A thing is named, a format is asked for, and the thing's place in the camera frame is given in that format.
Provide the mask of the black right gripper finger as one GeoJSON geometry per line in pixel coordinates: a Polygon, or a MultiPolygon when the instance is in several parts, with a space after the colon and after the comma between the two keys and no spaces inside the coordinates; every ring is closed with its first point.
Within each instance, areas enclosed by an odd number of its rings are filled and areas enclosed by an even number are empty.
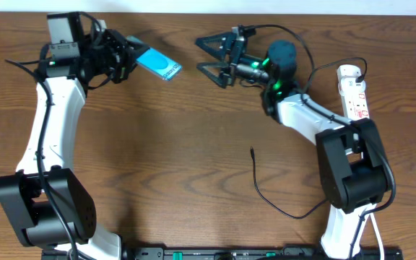
{"type": "Polygon", "coordinates": [[[218,35],[197,38],[195,45],[213,58],[224,61],[236,38],[237,35],[234,32],[224,32],[218,35]]]}
{"type": "Polygon", "coordinates": [[[225,62],[198,63],[196,68],[218,87],[226,88],[230,84],[230,67],[225,62]]]}

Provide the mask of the blue screen Galaxy smartphone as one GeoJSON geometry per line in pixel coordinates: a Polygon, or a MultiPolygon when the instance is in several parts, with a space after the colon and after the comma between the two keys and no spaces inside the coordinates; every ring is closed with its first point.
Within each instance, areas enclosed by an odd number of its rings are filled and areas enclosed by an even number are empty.
{"type": "Polygon", "coordinates": [[[136,63],[164,81],[172,80],[183,68],[179,63],[151,47],[142,56],[136,58],[136,63]]]}

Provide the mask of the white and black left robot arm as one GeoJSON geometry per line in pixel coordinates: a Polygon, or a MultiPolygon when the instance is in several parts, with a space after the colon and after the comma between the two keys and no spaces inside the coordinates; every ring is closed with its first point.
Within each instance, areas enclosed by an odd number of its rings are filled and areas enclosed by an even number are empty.
{"type": "Polygon", "coordinates": [[[126,80],[148,50],[84,12],[47,16],[51,40],[39,59],[18,63],[36,83],[29,142],[16,170],[0,177],[0,204],[18,241],[44,259],[132,259],[121,236],[97,222],[94,201],[74,174],[77,124],[94,77],[126,80]]]}

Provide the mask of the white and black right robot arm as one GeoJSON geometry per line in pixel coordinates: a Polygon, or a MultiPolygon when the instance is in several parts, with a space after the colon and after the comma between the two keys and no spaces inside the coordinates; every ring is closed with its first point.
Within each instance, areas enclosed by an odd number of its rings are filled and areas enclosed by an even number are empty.
{"type": "Polygon", "coordinates": [[[366,222],[389,207],[396,196],[394,174],[365,96],[366,67],[354,58],[335,61],[343,114],[338,115],[315,103],[307,86],[295,78],[298,68],[293,41],[276,40],[263,58],[247,52],[248,40],[256,34],[254,25],[236,26],[229,32],[196,39],[196,45],[212,57],[197,69],[218,87],[240,82],[261,89],[265,114],[294,129],[316,147],[318,169],[325,202],[330,211],[319,245],[294,246],[284,251],[289,259],[388,259],[393,253],[384,247],[364,249],[360,245],[366,222]]]}

